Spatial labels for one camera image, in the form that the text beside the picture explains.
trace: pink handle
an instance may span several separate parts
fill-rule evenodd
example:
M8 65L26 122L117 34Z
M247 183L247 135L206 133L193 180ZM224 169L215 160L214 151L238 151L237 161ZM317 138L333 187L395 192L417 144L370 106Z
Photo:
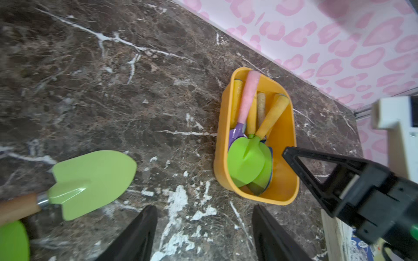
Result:
M252 100L257 91L258 82L261 74L257 71L250 71L245 81L244 90L242 91L240 114L238 115L238 123L244 124L250 111Z

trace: green trowel blade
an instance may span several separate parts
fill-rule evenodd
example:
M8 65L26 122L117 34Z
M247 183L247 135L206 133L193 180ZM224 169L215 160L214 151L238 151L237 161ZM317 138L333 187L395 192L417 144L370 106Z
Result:
M48 190L50 204L61 204L72 220L117 199L131 184L136 162L114 150L100 150L57 163L56 184Z
M29 239L20 221L0 227L0 260L29 260Z
M266 161L264 162L263 169L258 177L256 177L251 183L247 184L247 188L249 188L256 196L266 190L273 177L273 150L265 144L260 144L260 148L263 151Z
M237 187L252 182L263 169L265 157L260 139L236 139L228 150L228 172Z

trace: pink wall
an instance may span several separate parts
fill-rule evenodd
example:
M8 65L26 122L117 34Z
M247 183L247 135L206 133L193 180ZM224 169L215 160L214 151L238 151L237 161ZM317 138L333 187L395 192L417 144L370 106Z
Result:
M352 109L417 85L405 0L175 1Z
M385 130L372 129L371 118L357 121L363 156L387 166L387 135Z

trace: dark brown marble surface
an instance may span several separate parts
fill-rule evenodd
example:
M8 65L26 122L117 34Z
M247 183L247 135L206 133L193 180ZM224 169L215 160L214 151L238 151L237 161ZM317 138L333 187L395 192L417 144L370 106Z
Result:
M159 211L153 261L256 260L256 202L222 188L212 169L221 94L238 67L287 89L298 146L362 153L349 109L172 2L0 3L0 199L47 190L54 161L95 150L138 163L128 191L101 209L24 219L31 260L94 260L149 204ZM290 205L266 207L310 257L326 258L303 184Z

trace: yellow plastic container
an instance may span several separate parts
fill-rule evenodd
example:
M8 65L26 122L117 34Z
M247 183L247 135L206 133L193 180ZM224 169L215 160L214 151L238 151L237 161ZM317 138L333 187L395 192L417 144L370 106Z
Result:
M299 191L299 177L282 157L287 146L296 146L295 121L293 118L293 105L289 94L277 82L262 75L257 91L265 93L266 112L270 109L275 94L284 94L289 98L290 104L274 125L266 145L273 149L273 179L268 189L260 196L255 196L247 187L239 189L228 173L228 139L230 130L232 92L235 79L245 84L250 68L241 67L234 71L228 87L222 94L221 111L219 114L218 136L216 139L214 172L218 182L226 189L235 191L244 198L275 205L288 205L292 203Z

